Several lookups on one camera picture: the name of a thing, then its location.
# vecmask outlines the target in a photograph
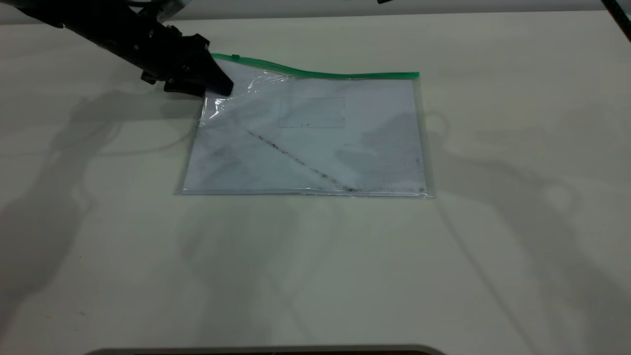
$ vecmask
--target table surface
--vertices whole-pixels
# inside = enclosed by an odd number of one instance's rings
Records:
[[[0,27],[0,354],[631,352],[631,45],[607,12],[177,26],[419,71],[436,199],[179,196],[199,99],[70,31]]]

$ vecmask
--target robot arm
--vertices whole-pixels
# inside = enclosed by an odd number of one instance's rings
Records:
[[[186,0],[0,0],[57,28],[68,28],[141,68],[141,79],[165,81],[167,92],[202,97],[206,89],[230,95],[233,82],[199,34],[182,36],[165,19]],[[142,7],[137,13],[130,6]]]

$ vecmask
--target green zipper seal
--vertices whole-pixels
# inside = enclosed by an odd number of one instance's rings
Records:
[[[419,77],[419,74],[416,71],[406,72],[406,73],[367,73],[367,74],[320,73],[318,71],[307,71],[307,70],[291,68],[289,66],[284,66],[282,64],[264,61],[262,59],[242,57],[238,54],[232,54],[231,56],[229,56],[227,54],[212,53],[212,55],[213,55],[213,58],[215,59],[231,61],[231,62],[235,62],[235,63],[247,65],[247,66],[253,66],[255,68],[274,71],[276,73],[287,74],[290,76],[302,76],[306,78],[337,79],[337,80],[348,80],[348,79],[412,80]]]

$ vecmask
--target plastic zipper bag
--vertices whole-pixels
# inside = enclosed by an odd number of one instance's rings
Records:
[[[418,73],[213,57],[235,86],[206,93],[183,194],[430,196]]]

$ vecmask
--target gray wall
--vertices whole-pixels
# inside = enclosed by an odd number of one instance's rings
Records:
[[[565,11],[604,8],[599,0],[194,0],[175,19],[393,15],[484,11]],[[0,4],[0,23],[34,22]]]

